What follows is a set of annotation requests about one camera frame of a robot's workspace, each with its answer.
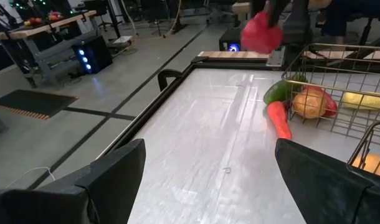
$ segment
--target rubber mat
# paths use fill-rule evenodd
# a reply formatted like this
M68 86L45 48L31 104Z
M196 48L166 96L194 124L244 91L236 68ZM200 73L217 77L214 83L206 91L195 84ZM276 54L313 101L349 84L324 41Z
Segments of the rubber mat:
M0 98L0 109L37 119L49 119L75 100L77 98L72 96L16 90Z

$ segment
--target cucumber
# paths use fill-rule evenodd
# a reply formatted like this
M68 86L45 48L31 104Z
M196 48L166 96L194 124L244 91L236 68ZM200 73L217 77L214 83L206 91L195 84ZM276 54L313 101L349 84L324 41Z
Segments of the cucumber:
M290 78L291 80L307 83L306 76L301 74L295 74ZM264 102L269 105L274 101L285 101L287 97L290 97L292 83L280 80L272 85L264 95ZM300 92L302 85L294 85L293 91Z

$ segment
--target workbench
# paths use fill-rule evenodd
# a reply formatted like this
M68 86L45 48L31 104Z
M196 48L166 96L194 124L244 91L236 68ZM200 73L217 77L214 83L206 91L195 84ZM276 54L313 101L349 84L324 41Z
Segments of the workbench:
M336 60L346 52L320 53ZM275 160L277 135L263 97L283 72L267 68L266 59L255 52L201 52L182 72L158 75L161 93L99 155L145 140L129 223L305 223ZM167 78L175 79L168 84ZM289 125L293 141L343 162L359 142Z
M33 81L35 74L40 74L42 76L43 82L44 80L50 80L53 84L57 84L56 75L62 73L65 70L68 70L72 67L78 65L78 61L72 56L74 53L72 52L67 56L67 51L75 45L81 43L83 40L99 35L97 22L94 19L96 15L96 11L88 11L81 15L72 16L66 19L62 19L57 22L53 22L50 25L44 25L40 27L36 27L33 29L28 29L26 27L20 27L15 30L9 31L9 36L12 40L23 40L24 43L28 46L29 51L31 52L36 67L30 68L30 73L25 74L24 76L27 79ZM59 30L60 27L67 25L71 22L77 22L81 20L90 20L93 30L86 32L78 37L75 37L70 40L63 40L62 42L46 49L40 51L36 46L35 42L31 37L41 32L52 32L52 29ZM4 32L0 32L0 40L7 40L7 35ZM9 53L11 50L9 47L2 45Z

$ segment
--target concrete floor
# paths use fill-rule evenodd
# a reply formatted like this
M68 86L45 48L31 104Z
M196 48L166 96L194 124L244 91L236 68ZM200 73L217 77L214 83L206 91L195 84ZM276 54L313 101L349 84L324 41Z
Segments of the concrete floor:
M78 83L58 90L54 87L40 87L39 90L79 97L72 107L137 116L159 94L156 77L150 79L150 76L186 42L202 31L165 68L182 70L199 52L219 50L218 39L232 24L206 27L202 21L189 21L191 26L166 39L151 35L151 29L139 29L141 39L136 43L136 53L116 57L113 65L96 75L82 77ZM377 23L373 24L372 40L380 36L380 25ZM361 33L364 25L365 21L357 21L350 24L349 29ZM121 33L131 34L131 30L122 29ZM107 36L113 37L114 34L109 31ZM132 94L147 80L149 82L139 92ZM18 88L30 87L17 68L0 72L0 96ZM63 111L47 121L41 121L0 111L0 118L9 126L7 132L0 134L0 189L19 179L27 170L52 166L75 145L77 150L53 171L55 177L61 178L89 164L131 122L109 119L78 146L77 143L103 120L103 116ZM34 170L12 187L27 188L44 172ZM51 178L48 178L42 185L50 181Z

